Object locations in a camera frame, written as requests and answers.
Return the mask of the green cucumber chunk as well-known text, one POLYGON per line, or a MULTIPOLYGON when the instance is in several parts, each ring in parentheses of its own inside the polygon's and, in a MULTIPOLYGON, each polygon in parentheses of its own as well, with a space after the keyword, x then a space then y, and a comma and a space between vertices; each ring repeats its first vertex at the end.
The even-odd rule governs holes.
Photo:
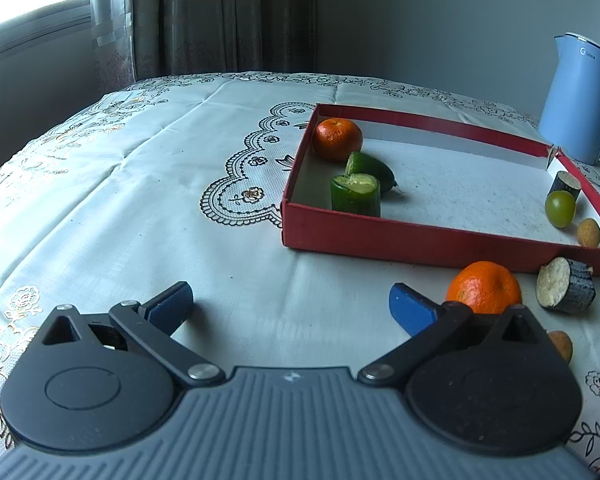
POLYGON ((329 188, 332 210, 380 217, 380 182, 371 174, 340 174, 329 188))

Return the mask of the green tomato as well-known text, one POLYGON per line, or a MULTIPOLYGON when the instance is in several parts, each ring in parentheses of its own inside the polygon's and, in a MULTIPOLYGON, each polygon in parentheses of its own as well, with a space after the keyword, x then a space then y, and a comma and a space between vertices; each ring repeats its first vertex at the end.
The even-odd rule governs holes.
POLYGON ((557 229, 569 226, 576 214, 576 199, 568 191, 550 192, 545 201, 547 220, 557 229))

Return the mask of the tan longan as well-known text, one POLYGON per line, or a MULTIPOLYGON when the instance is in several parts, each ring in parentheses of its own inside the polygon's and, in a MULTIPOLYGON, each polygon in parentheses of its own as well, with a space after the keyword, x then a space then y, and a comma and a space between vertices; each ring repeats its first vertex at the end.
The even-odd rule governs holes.
POLYGON ((585 248, 600 246, 600 226, 593 218, 582 220, 577 227, 577 241, 585 248))
POLYGON ((560 356, 570 363, 573 356, 573 343, 566 332, 562 330, 551 330, 547 333, 548 338, 554 344, 560 356))

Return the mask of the orange mandarin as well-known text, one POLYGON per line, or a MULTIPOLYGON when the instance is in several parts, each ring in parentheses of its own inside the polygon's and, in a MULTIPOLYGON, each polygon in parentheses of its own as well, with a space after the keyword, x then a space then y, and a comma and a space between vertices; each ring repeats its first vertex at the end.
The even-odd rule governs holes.
POLYGON ((445 300, 466 304, 478 314, 502 314, 507 307, 521 304, 522 295, 515 275, 505 266, 477 261, 457 274, 445 300))
POLYGON ((346 118, 327 118, 316 127, 312 145, 318 157, 329 162, 346 162, 349 155, 363 146, 360 127, 346 118))

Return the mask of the tan longan front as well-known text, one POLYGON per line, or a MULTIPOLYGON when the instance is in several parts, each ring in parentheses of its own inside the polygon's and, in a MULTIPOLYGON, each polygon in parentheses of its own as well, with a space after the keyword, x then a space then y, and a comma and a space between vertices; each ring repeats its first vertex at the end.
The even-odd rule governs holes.
POLYGON ((566 332, 562 330, 551 330, 547 333, 548 338, 554 344, 560 356, 570 363, 573 356, 573 343, 566 332))

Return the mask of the red shallow cardboard box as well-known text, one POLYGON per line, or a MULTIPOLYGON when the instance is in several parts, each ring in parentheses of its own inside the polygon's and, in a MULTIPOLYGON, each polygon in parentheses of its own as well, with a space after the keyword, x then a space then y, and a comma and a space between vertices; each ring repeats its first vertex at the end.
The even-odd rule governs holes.
POLYGON ((574 220, 600 226, 600 193, 561 150, 540 141, 411 113, 318 104, 298 147, 282 208, 289 248, 462 268, 478 260, 534 273, 556 257, 592 266, 600 244, 586 248, 575 226, 557 229, 544 210, 558 174, 581 185, 574 220), (317 157, 312 134, 324 119, 355 122, 363 151, 393 171, 396 186, 379 217, 332 210, 329 182, 342 168, 317 157))

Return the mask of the dark sugarcane piece on table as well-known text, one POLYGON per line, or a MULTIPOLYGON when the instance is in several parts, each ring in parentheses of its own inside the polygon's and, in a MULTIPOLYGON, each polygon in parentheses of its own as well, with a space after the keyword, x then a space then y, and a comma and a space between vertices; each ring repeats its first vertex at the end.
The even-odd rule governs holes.
POLYGON ((581 314, 591 307, 596 296, 593 268, 581 261, 557 257, 541 266, 535 295, 546 310, 581 314))

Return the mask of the white embroidered tablecloth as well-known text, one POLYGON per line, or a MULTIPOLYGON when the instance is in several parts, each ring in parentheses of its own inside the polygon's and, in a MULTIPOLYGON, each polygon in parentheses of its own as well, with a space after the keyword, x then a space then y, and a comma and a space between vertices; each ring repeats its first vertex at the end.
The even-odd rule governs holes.
MULTIPOLYGON (((244 73, 133 84, 0 168, 0 392, 52 307, 193 286, 181 340, 223 365, 360 366, 397 344, 394 281, 449 272, 295 252, 279 203, 320 103, 377 106, 535 137, 513 107, 375 78, 244 73)), ((0 460, 14 447, 0 409, 0 460)))

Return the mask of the green lime piece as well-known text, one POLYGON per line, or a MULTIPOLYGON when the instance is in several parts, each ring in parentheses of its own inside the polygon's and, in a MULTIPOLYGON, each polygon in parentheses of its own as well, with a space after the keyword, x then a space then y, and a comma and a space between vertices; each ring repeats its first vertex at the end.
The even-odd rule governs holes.
POLYGON ((393 171, 384 162, 362 152, 352 152, 349 155, 346 174, 370 174, 378 180, 381 194, 398 185, 393 171))

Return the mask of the dark sugarcane piece in box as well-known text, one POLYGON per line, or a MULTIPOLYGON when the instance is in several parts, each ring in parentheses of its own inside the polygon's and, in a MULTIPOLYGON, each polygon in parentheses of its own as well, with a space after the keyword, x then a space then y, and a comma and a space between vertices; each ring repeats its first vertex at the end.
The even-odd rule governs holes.
POLYGON ((582 191, 582 185, 573 174, 570 174, 569 171, 559 170, 556 172, 556 176, 554 177, 554 181, 550 187, 550 190, 548 191, 548 194, 552 194, 557 191, 567 192, 575 200, 577 200, 582 191))

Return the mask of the blue electric kettle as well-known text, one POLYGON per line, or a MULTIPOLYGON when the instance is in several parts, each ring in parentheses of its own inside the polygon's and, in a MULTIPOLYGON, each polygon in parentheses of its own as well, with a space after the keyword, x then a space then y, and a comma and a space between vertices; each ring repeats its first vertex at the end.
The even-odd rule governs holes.
POLYGON ((555 38, 558 62, 539 134, 568 156, 594 165, 600 158, 600 45, 565 32, 555 38))

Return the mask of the brown curtain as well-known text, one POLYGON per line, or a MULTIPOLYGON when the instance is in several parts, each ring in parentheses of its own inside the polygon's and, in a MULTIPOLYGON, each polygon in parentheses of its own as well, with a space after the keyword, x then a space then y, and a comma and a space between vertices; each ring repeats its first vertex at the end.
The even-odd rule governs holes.
POLYGON ((102 92, 211 72, 312 72, 316 0, 91 0, 102 92))

